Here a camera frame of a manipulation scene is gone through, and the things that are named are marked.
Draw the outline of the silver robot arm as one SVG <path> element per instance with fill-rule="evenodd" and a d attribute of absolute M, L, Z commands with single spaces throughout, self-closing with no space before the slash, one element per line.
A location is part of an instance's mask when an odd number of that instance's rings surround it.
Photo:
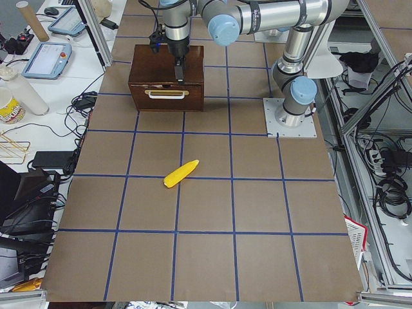
<path fill-rule="evenodd" d="M 169 51 L 182 59 L 189 51 L 189 18 L 200 15 L 212 40 L 229 46 L 240 35 L 287 28 L 283 55 L 272 67 L 272 76 L 285 96 L 276 110 L 276 120 L 297 127 L 314 102 L 317 86 L 304 73 L 304 56 L 316 26 L 334 22 L 347 8 L 347 1 L 160 1 Z"/>

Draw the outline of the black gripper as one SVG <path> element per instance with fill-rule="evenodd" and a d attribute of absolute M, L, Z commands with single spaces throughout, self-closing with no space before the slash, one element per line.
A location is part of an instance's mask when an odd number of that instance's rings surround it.
<path fill-rule="evenodd" d="M 184 84 L 185 79 L 185 56 L 189 53 L 189 38 L 181 40 L 167 39 L 169 52 L 174 56 L 174 74 L 179 84 Z"/>

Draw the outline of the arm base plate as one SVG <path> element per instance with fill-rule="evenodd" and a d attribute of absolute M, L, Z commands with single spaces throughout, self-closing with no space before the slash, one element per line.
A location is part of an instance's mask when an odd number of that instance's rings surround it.
<path fill-rule="evenodd" d="M 317 133 L 310 106 L 302 115 L 291 115 L 283 109 L 283 98 L 264 98 L 263 106 L 267 137 L 316 138 Z"/>

